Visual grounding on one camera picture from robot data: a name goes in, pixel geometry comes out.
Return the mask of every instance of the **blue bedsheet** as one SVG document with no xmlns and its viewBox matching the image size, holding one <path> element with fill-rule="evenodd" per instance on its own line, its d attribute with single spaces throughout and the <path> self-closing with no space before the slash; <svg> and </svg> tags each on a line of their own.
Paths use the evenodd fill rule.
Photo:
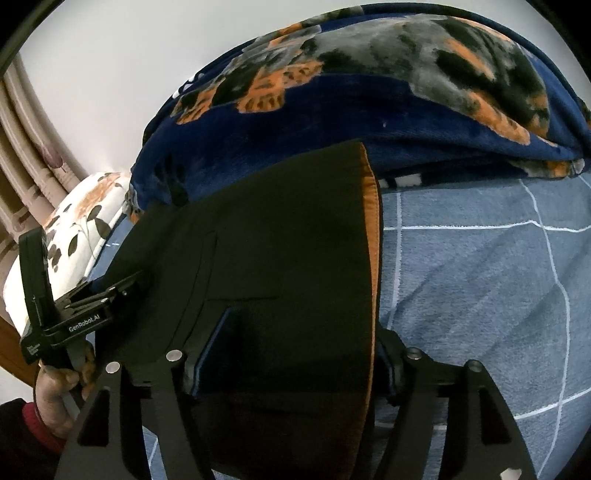
<svg viewBox="0 0 591 480">
<path fill-rule="evenodd" d="M 517 419 L 540 480 L 591 424 L 591 175 L 384 190 L 380 320 L 441 362 L 481 359 Z M 104 273 L 131 223 L 113 230 Z M 426 480 L 437 478 L 445 418 Z M 379 461 L 394 411 L 379 408 Z M 152 475 L 164 468 L 146 432 Z"/>
</svg>

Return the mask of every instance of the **white wall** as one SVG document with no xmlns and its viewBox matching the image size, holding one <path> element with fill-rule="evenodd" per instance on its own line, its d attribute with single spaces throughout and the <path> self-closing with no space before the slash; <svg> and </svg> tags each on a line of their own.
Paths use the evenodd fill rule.
<svg viewBox="0 0 591 480">
<path fill-rule="evenodd" d="M 205 64 L 246 40 L 353 1 L 66 0 L 21 53 L 41 107 L 82 169 L 121 170 L 133 165 L 158 108 Z M 440 2 L 532 41 L 591 105 L 591 84 L 574 55 L 525 0 Z"/>
<path fill-rule="evenodd" d="M 0 367 L 0 405 L 15 398 L 33 401 L 33 389 Z"/>
</svg>

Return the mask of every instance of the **wooden furniture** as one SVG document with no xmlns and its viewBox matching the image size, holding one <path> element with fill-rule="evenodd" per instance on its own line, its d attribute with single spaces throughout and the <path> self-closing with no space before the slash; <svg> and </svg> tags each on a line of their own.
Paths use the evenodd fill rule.
<svg viewBox="0 0 591 480">
<path fill-rule="evenodd" d="M 38 365 L 27 365 L 19 346 L 20 335 L 16 328 L 0 318 L 0 367 L 32 387 Z"/>
</svg>

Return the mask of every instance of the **human hand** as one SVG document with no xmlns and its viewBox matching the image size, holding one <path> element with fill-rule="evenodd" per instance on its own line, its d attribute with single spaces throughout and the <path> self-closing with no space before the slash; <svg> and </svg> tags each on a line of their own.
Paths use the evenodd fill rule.
<svg viewBox="0 0 591 480">
<path fill-rule="evenodd" d="M 58 438 L 66 439 L 74 426 L 74 419 L 66 410 L 63 396 L 78 383 L 86 400 L 94 387 L 95 354 L 90 344 L 86 347 L 86 363 L 81 372 L 57 369 L 39 362 L 41 370 L 35 385 L 35 403 L 41 421 Z"/>
</svg>

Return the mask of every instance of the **red sleeve cuff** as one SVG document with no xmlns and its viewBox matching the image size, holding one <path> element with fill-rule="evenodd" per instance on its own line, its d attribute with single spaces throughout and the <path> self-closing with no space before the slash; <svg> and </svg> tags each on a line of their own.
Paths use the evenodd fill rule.
<svg viewBox="0 0 591 480">
<path fill-rule="evenodd" d="M 33 436 L 51 453 L 60 455 L 64 450 L 66 441 L 51 434 L 45 424 L 39 418 L 34 403 L 27 403 L 22 408 L 22 418 Z"/>
</svg>

